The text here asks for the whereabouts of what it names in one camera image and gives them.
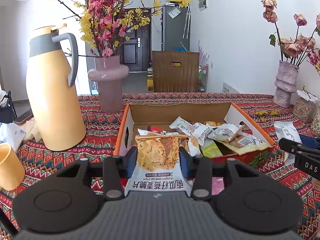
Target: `thermos handle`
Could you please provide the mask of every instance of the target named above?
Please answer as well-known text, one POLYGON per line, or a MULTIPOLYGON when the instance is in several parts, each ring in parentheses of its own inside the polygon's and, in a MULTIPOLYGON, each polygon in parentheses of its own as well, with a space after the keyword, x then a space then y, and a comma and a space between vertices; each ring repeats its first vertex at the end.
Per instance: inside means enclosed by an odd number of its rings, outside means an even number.
POLYGON ((71 66, 71 72, 68 75, 68 84, 69 84, 69 87, 72 87, 75 84, 76 76, 78 72, 79 53, 78 53, 78 45, 77 45, 76 37, 72 33, 64 33, 64 34, 52 37, 53 42, 59 42, 66 39, 70 41, 70 45, 71 45, 72 66, 71 66))

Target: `textured pink vase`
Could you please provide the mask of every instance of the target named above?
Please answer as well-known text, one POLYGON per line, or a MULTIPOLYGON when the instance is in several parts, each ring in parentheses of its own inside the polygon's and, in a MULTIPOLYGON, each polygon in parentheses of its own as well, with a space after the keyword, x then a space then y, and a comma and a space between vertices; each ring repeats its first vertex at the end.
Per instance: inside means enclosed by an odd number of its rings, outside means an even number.
POLYGON ((275 85, 277 87, 273 102, 278 106, 288 108, 290 106, 291 94, 297 91, 297 66, 279 60, 278 74, 275 85))
POLYGON ((122 110, 121 80, 128 76, 129 68, 120 64, 120 57, 97 57, 95 69, 88 72, 90 80, 98 82, 101 111, 115 113, 122 110))

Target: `yellow thermos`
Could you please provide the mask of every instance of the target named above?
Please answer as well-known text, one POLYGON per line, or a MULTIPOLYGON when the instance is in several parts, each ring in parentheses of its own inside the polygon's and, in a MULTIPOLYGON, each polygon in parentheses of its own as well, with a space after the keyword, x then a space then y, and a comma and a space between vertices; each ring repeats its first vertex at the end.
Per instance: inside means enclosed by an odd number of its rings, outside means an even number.
POLYGON ((43 142, 52 151, 72 148, 86 134, 74 86, 78 70, 76 38, 58 32, 66 26, 36 29, 30 41, 27 94, 43 142), (72 68, 60 45, 66 39, 71 44, 72 68))

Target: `refrigerator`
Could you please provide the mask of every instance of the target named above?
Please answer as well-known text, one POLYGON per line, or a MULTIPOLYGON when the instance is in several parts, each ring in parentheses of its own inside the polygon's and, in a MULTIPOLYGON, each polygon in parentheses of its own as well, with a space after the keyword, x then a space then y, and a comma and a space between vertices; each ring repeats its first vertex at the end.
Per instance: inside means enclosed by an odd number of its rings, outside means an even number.
POLYGON ((162 8, 162 51, 183 48, 183 46, 189 51, 190 30, 187 39, 188 24, 184 39, 182 38, 187 11, 188 8, 172 6, 165 6, 162 8), (175 10, 175 8, 178 8, 181 12, 176 17, 172 18, 169 13, 172 10, 175 10))

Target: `table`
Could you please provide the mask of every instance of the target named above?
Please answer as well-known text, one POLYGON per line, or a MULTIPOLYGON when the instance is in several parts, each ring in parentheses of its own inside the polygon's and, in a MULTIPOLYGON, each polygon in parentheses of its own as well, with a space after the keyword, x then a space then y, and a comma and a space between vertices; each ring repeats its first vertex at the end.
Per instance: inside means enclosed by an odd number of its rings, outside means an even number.
MULTIPOLYGON (((276 141, 273 127, 274 121, 292 121, 298 132, 313 136, 310 123, 303 123, 292 115, 293 107, 281 108, 272 102, 273 96, 260 94, 211 94, 211 93, 149 93, 124 94, 124 103, 130 104, 169 104, 169 103, 219 103, 235 102, 249 116, 254 119, 276 141), (257 111, 280 110, 273 116, 260 116, 257 111)), ((12 223, 17 226, 12 214, 12 200, 26 187, 40 179, 44 179, 53 172, 61 169, 79 158, 88 158, 91 162, 101 162, 113 154, 116 138, 121 124, 123 112, 104 114, 100 111, 98 96, 79 96, 83 120, 87 135, 81 143, 64 152, 52 152, 43 143, 28 141, 22 144, 17 152, 26 175, 21 185, 12 191, 0 192, 0 208, 5 212, 12 223)), ((304 212, 297 227, 297 232, 304 239, 315 239, 320 214, 320 190, 314 188, 311 177, 297 170, 293 165, 284 166, 284 159, 278 144, 270 155, 267 163, 259 171, 286 185, 301 196, 304 212)), ((97 194, 102 192, 102 180, 92 181, 92 190, 97 194)), ((0 225, 0 239, 9 239, 10 235, 0 225)))

